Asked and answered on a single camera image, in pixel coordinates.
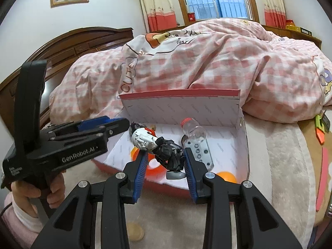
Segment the pink sleeve forearm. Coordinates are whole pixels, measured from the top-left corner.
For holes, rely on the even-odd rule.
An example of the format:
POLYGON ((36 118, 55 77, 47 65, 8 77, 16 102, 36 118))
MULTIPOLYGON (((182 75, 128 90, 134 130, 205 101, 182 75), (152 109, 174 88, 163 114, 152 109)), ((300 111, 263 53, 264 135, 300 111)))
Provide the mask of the pink sleeve forearm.
POLYGON ((4 205, 12 204, 3 213, 2 219, 22 248, 30 248, 43 228, 38 218, 31 217, 15 203, 12 193, 6 196, 4 205))

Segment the person's left hand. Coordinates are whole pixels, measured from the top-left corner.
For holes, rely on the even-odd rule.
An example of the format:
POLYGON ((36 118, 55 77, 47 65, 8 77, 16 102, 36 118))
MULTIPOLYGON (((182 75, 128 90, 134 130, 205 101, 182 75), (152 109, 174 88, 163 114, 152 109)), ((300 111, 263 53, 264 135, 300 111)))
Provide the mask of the person's left hand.
MULTIPOLYGON (((24 181, 16 181, 11 184, 13 200, 17 206, 33 218, 37 218, 37 210, 30 203, 31 198, 41 196, 40 189, 24 181)), ((47 196, 47 203, 51 209, 56 209, 65 199, 65 182, 62 172, 59 173, 50 185, 51 193, 47 196)))

